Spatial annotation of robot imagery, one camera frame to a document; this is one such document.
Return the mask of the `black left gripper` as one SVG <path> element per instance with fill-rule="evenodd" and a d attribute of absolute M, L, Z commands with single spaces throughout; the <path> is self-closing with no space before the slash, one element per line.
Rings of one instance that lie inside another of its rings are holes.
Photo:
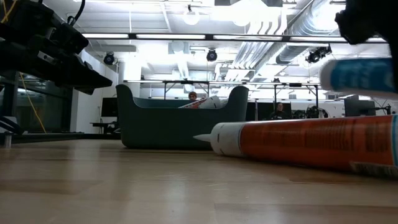
<path fill-rule="evenodd" d="M 77 58 L 67 62 L 67 22 L 43 1 L 1 1 L 1 65 L 92 95 L 112 81 Z"/>

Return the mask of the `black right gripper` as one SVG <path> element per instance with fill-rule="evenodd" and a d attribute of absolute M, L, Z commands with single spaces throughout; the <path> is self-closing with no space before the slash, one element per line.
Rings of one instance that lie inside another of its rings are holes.
<path fill-rule="evenodd" d="M 362 44 L 375 35 L 390 44 L 397 90 L 397 0 L 347 0 L 345 9 L 335 14 L 335 22 L 350 44 Z"/>

